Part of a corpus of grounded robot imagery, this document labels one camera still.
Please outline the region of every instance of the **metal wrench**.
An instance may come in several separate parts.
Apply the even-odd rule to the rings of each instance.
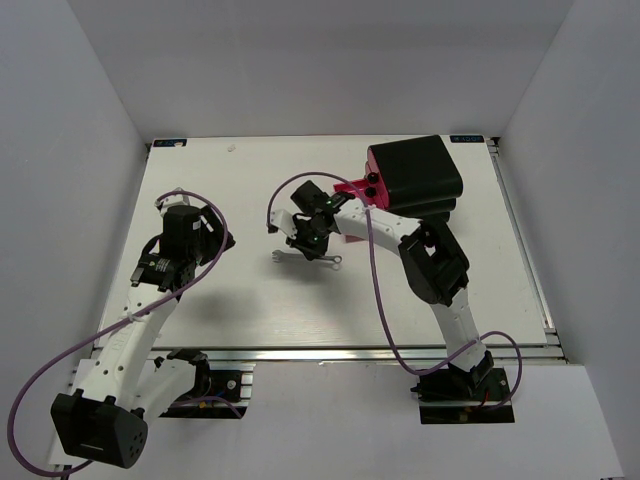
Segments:
[[[283,260],[305,260],[307,259],[301,253],[286,253],[282,250],[274,250],[271,252],[271,259],[276,262],[282,262]],[[340,263],[342,263],[342,256],[340,255],[324,255],[322,257],[318,257],[316,260],[320,260],[323,262],[329,262],[333,265],[331,266],[334,270],[340,268]]]

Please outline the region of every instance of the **white table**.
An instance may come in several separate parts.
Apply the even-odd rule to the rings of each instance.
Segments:
[[[308,348],[385,346],[374,305],[366,242],[334,236],[329,253],[342,269],[318,263],[273,263],[284,236],[268,235],[266,204],[294,174],[321,170],[349,179],[364,174],[367,147],[391,136],[188,139],[184,147],[152,148],[102,327],[122,312],[129,278],[142,246],[162,228],[153,206],[180,186],[223,211],[237,245],[211,274],[187,292],[156,347]],[[464,193],[450,226],[471,262],[470,304],[480,332],[504,330],[522,344],[544,344],[542,314],[513,233],[485,144],[452,144]],[[326,190],[332,182],[314,181]],[[276,206],[295,210],[282,192]],[[409,289],[399,259],[376,252],[384,305],[398,344],[441,346],[429,306]]]

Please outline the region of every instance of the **white backdrop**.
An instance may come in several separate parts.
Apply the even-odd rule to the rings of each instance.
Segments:
[[[145,141],[500,135],[572,0],[69,0]]]
[[[144,145],[64,0],[0,5],[0,424],[29,376],[96,331]],[[79,355],[38,381],[16,425],[43,465]],[[2,478],[33,479],[0,441]]]
[[[579,1],[502,140],[553,320],[640,478],[640,3]]]

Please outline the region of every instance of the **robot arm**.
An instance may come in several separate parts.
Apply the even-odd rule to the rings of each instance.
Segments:
[[[229,234],[222,245],[222,225],[209,207],[190,206],[187,197],[175,195],[158,209],[163,232],[142,251],[124,315],[172,295],[193,280],[197,266],[235,244]],[[159,250],[154,253],[156,244]],[[185,349],[158,362],[156,371],[138,385],[153,343],[179,300],[131,316],[131,323],[111,334],[73,395],[56,397],[51,416],[67,454],[129,468],[142,453],[149,425],[171,403],[183,395],[195,398],[208,392],[206,356]]]
[[[287,245],[308,260],[325,255],[333,232],[368,238],[362,202],[353,194],[337,192],[329,197],[313,182],[302,184],[291,196],[300,214],[285,210],[271,214],[271,231],[287,235]],[[418,220],[370,208],[373,241],[398,255],[411,290],[430,304],[451,355],[470,341],[473,347],[451,361],[452,372],[473,391],[493,367],[491,353],[479,341],[469,308],[469,262],[446,223],[434,217]]]

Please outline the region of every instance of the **purple cable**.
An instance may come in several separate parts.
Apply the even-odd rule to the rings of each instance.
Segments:
[[[173,402],[171,404],[172,407],[182,407],[184,405],[191,405],[193,403],[200,403],[200,402],[222,402],[224,403],[227,407],[229,407],[231,409],[231,411],[235,414],[236,417],[238,418],[242,418],[242,414],[238,411],[238,409],[233,405],[233,403],[231,403],[229,400],[227,400],[226,398],[222,398],[222,397],[198,397],[198,398],[190,398],[189,400],[181,400],[179,402]]]
[[[188,197],[193,197],[193,198],[196,198],[196,199],[200,200],[201,202],[206,204],[208,207],[210,207],[216,213],[216,215],[218,215],[218,218],[220,219],[220,222],[222,223],[222,228],[223,228],[223,232],[224,232],[223,235],[222,235],[222,245],[226,245],[227,244],[227,238],[229,236],[229,230],[227,228],[227,221],[225,220],[224,215],[222,215],[222,212],[218,209],[218,207],[216,207],[209,200],[207,200],[206,198],[198,195],[197,193],[185,192],[185,191],[182,191],[182,190],[167,192],[167,193],[165,193],[163,195],[160,195],[158,197],[158,201],[164,200],[165,198],[170,197],[171,195],[186,195]],[[156,302],[150,303],[149,305],[146,305],[145,307],[143,307],[140,310],[138,310],[137,312],[135,312],[133,314],[133,316],[135,317],[135,316],[138,316],[138,315],[147,314],[151,310],[154,310],[154,309],[160,307],[161,305],[164,305],[165,303],[173,300],[177,296],[182,295],[186,290],[188,290],[189,288],[193,287],[196,283],[198,283],[200,280],[202,280],[211,271],[211,269],[216,265],[216,263],[218,263],[218,260],[220,260],[220,257],[222,256],[223,252],[224,252],[224,249],[220,248],[220,250],[218,251],[216,256],[213,258],[213,260],[211,260],[211,263],[209,263],[209,265],[207,265],[207,267],[202,271],[202,273],[200,275],[198,275],[197,277],[195,277],[193,280],[191,280],[191,282],[187,283],[184,287],[179,288],[178,290],[173,292],[171,295],[169,295],[169,296],[167,296],[167,297],[165,297],[165,298],[163,298],[161,300],[158,300]],[[131,323],[131,320],[129,320],[129,318],[125,318],[124,320],[120,320],[119,322],[114,323],[113,325],[105,328],[104,330],[101,330],[98,333],[96,333],[94,335],[91,335],[89,338],[87,338],[85,340],[82,340],[81,342],[79,342],[79,343],[75,344],[74,346],[68,348],[67,350],[65,350],[64,352],[59,354],[58,356],[56,356],[56,357],[52,358],[51,360],[49,360],[42,367],[40,367],[38,369],[38,371],[36,371],[36,373],[34,373],[31,376],[31,378],[29,378],[29,380],[27,380],[27,383],[25,383],[24,386],[20,389],[20,391],[18,392],[18,395],[16,395],[16,399],[13,401],[13,405],[11,405],[11,410],[9,411],[9,418],[7,420],[7,442],[9,443],[9,449],[11,450],[11,453],[13,454],[15,459],[26,470],[28,470],[31,473],[34,473],[36,475],[40,475],[41,477],[55,478],[55,477],[62,477],[62,476],[66,476],[66,475],[71,475],[72,473],[76,473],[76,472],[82,470],[83,468],[85,468],[86,466],[88,466],[89,464],[92,463],[91,461],[87,461],[87,462],[84,462],[84,463],[82,463],[82,464],[80,464],[80,465],[78,465],[76,467],[69,468],[67,470],[61,470],[59,472],[54,472],[54,471],[50,471],[50,470],[42,470],[41,468],[39,468],[36,465],[33,465],[31,462],[29,462],[29,460],[27,460],[24,457],[24,455],[22,455],[22,452],[20,452],[20,449],[18,448],[18,445],[16,443],[15,422],[16,422],[16,415],[18,413],[18,407],[20,407],[20,403],[22,403],[22,399],[26,395],[27,391],[29,391],[31,386],[36,382],[36,380],[38,380],[38,378],[40,378],[43,373],[45,373],[47,370],[49,370],[51,367],[53,367],[56,363],[60,362],[64,358],[68,357],[72,353],[77,352],[78,350],[80,350],[85,345],[89,345],[90,343],[93,343],[94,341],[96,341],[100,337],[103,337],[103,336],[107,335],[108,333],[111,333],[111,332],[114,332],[116,330],[119,330],[120,328],[128,325],[129,323]]]
[[[329,177],[329,178],[333,178],[334,180],[338,180],[339,182],[344,183],[345,185],[349,186],[356,195],[358,195],[358,197],[362,201],[362,204],[365,207],[364,208],[364,212],[365,212],[365,217],[367,219],[367,233],[368,233],[367,236],[369,237],[368,238],[368,241],[369,241],[369,262],[371,263],[371,278],[373,280],[373,292],[374,292],[374,296],[376,298],[376,305],[378,307],[378,314],[380,315],[380,322],[382,323],[382,329],[384,330],[384,335],[385,335],[385,337],[387,337],[387,342],[389,343],[389,347],[391,348],[391,351],[393,352],[393,355],[396,357],[396,360],[398,361],[400,366],[402,368],[404,368],[407,372],[409,372],[412,375],[416,375],[416,376],[429,375],[429,374],[435,372],[436,370],[439,370],[442,367],[444,367],[445,365],[447,365],[449,362],[451,362],[452,360],[457,358],[458,355],[462,354],[468,348],[471,348],[473,345],[475,345],[478,341],[484,340],[485,338],[493,336],[493,335],[499,335],[499,336],[504,337],[507,340],[509,340],[509,342],[511,342],[511,345],[513,345],[513,348],[516,351],[516,356],[518,357],[518,376],[516,378],[516,383],[514,384],[513,389],[511,390],[511,392],[509,392],[509,394],[500,403],[498,403],[496,405],[492,405],[492,406],[487,407],[487,408],[498,408],[498,407],[504,405],[505,403],[507,403],[509,400],[511,400],[513,395],[516,393],[516,390],[520,386],[520,380],[522,379],[522,354],[521,354],[520,348],[518,347],[518,344],[515,342],[515,340],[513,338],[511,338],[511,336],[507,335],[504,332],[499,332],[499,331],[496,331],[496,330],[491,331],[491,332],[487,332],[484,335],[481,335],[478,340],[473,340],[473,341],[467,343],[466,345],[460,347],[458,350],[456,350],[454,353],[449,355],[443,361],[441,361],[436,366],[431,367],[431,368],[426,368],[426,369],[422,369],[422,370],[415,370],[415,369],[411,368],[409,365],[407,365],[407,363],[404,361],[404,359],[400,355],[400,352],[398,351],[398,347],[396,346],[396,343],[393,341],[393,337],[391,335],[391,330],[389,329],[389,323],[387,322],[387,316],[385,315],[384,307],[382,306],[382,295],[380,294],[380,283],[378,281],[378,271],[377,271],[377,268],[376,268],[376,256],[375,256],[375,252],[374,252],[374,245],[375,244],[373,242],[373,224],[371,222],[371,212],[369,211],[369,208],[368,208],[369,205],[367,204],[367,199],[362,194],[362,192],[353,183],[351,183],[349,180],[347,180],[345,178],[342,178],[342,177],[340,177],[338,175],[334,175],[332,173],[326,173],[326,172],[304,172],[304,173],[299,173],[298,175],[294,175],[293,177],[291,177],[290,179],[285,181],[282,185],[280,185],[278,188],[276,188],[276,191],[273,192],[273,195],[271,195],[271,198],[269,199],[269,203],[267,204],[267,228],[272,227],[272,224],[271,224],[271,210],[273,209],[273,202],[275,201],[276,196],[282,191],[282,189],[284,187],[289,185],[291,182],[293,182],[293,181],[295,181],[295,180],[297,180],[299,178],[302,178],[302,177],[310,177],[310,176]]]

